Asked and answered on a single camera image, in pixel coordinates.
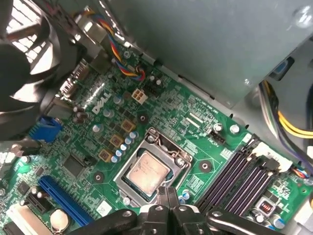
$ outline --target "chip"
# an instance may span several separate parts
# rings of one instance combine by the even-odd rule
[[[21,195],[25,195],[28,190],[29,190],[28,184],[27,184],[25,181],[22,181],[22,182],[20,183],[20,185],[18,186],[18,192],[19,192]]]
[[[136,128],[136,125],[133,124],[131,121],[125,119],[121,125],[122,129],[126,132],[131,132]]]
[[[63,164],[64,168],[69,171],[75,178],[84,170],[84,166],[70,155]]]
[[[144,151],[126,177],[142,192],[151,197],[169,172],[170,168],[150,152]]]
[[[37,170],[36,170],[36,175],[37,176],[41,176],[44,172],[44,169],[42,167],[39,167]]]
[[[113,144],[115,147],[119,148],[123,143],[123,138],[118,135],[113,135],[110,139],[110,143]]]
[[[106,163],[109,163],[111,161],[111,157],[113,156],[113,153],[106,149],[102,149],[98,156]]]

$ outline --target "cpu fan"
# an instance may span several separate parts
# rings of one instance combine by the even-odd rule
[[[0,0],[0,141],[23,138],[85,53],[83,46],[72,42],[61,26],[40,10],[37,39],[30,49],[49,42],[53,59],[50,69],[31,74],[26,55],[6,37],[12,8],[13,0]]]

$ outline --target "colorful wires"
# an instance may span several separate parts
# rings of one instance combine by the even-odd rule
[[[293,171],[297,176],[299,176],[299,177],[302,178],[302,179],[308,179],[308,178],[309,178],[309,175],[308,175],[304,170],[300,170],[300,169],[296,168],[296,169],[292,169],[292,171]]]
[[[118,68],[121,70],[121,72],[124,75],[126,75],[126,76],[128,76],[131,79],[136,80],[136,81],[142,81],[142,80],[145,79],[145,77],[146,77],[145,72],[141,68],[136,67],[135,71],[131,71],[125,65],[123,65],[122,58],[119,55],[119,52],[118,52],[118,49],[117,49],[118,46],[117,46],[116,40],[114,39],[114,30],[111,27],[111,25],[106,21],[104,16],[102,16],[100,14],[96,14],[93,11],[79,12],[79,13],[75,13],[75,15],[76,16],[77,15],[88,16],[88,17],[92,18],[93,21],[97,22],[103,28],[106,29],[106,31],[108,32],[111,49],[112,49],[113,55],[115,57],[115,62],[117,64]]]

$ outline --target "wire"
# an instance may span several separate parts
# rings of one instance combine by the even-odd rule
[[[96,14],[93,11],[83,11],[83,12],[75,13],[73,15],[75,15],[75,16],[82,15],[82,16],[91,17],[95,22],[97,22],[104,29],[106,29],[106,31],[108,32],[111,49],[112,49],[113,55],[115,57],[115,63],[117,64],[117,66],[121,70],[121,72],[124,75],[126,75],[126,76],[128,76],[131,79],[136,80],[136,81],[142,81],[145,79],[146,75],[145,75],[144,70],[136,68],[137,73],[135,73],[123,65],[122,58],[119,55],[119,52],[117,50],[117,43],[114,39],[114,30],[111,27],[111,25],[107,22],[107,20],[105,19],[104,16],[102,16],[100,14]]]

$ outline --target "fan blade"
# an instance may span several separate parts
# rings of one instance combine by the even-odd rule
[[[36,103],[27,103],[17,99],[13,99],[10,96],[2,97],[0,102],[0,112],[20,111],[30,108],[35,104]]]
[[[54,67],[51,67],[50,69],[46,71],[36,73],[36,74],[31,74],[27,83],[29,84],[29,83],[39,82],[41,80],[47,79],[48,77],[50,77],[57,71],[58,67],[59,67],[59,64],[55,65]]]
[[[29,78],[30,64],[23,52],[12,44],[1,41],[0,61],[1,100],[3,97],[13,95],[25,84]]]
[[[40,46],[42,43],[46,42],[49,39],[50,34],[50,25],[48,20],[45,17],[41,17],[40,29],[37,33],[37,38],[34,41],[33,45],[27,50],[27,52],[35,49]]]
[[[6,28],[11,20],[13,0],[0,0],[0,38],[4,38]]]

